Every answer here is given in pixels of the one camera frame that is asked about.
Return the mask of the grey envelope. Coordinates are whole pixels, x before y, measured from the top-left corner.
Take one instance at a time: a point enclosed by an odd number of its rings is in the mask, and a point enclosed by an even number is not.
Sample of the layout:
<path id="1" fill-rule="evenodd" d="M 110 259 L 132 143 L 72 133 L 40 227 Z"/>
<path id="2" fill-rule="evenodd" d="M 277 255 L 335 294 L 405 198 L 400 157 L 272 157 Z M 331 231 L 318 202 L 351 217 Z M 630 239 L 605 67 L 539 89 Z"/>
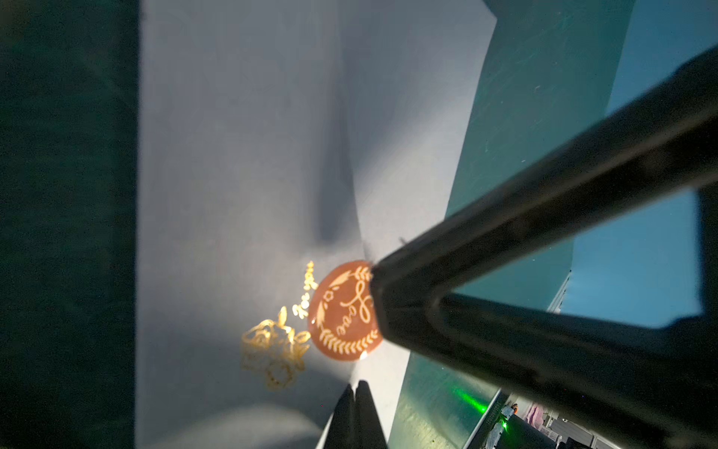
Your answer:
<path id="1" fill-rule="evenodd" d="M 312 448 L 360 375 L 280 337 L 305 269 L 377 262 L 447 210 L 497 17 L 482 1 L 145 1 L 138 448 Z"/>

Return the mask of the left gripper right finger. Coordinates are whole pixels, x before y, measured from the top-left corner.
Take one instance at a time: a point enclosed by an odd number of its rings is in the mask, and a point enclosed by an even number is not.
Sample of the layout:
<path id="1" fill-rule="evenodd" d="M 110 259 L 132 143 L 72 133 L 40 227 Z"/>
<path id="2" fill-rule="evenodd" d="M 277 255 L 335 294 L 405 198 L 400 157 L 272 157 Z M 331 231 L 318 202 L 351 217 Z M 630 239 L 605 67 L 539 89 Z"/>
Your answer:
<path id="1" fill-rule="evenodd" d="M 388 448 L 369 384 L 364 380 L 355 389 L 355 439 L 357 448 Z"/>

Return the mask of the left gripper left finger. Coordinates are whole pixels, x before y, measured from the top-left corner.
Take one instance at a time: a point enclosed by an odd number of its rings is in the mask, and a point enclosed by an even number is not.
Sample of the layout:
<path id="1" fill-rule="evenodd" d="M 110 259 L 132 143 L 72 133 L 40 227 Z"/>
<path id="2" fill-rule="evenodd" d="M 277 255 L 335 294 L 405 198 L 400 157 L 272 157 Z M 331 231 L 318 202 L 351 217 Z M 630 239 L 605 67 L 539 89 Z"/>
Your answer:
<path id="1" fill-rule="evenodd" d="M 323 449 L 355 448 L 355 391 L 347 385 L 334 409 Z"/>

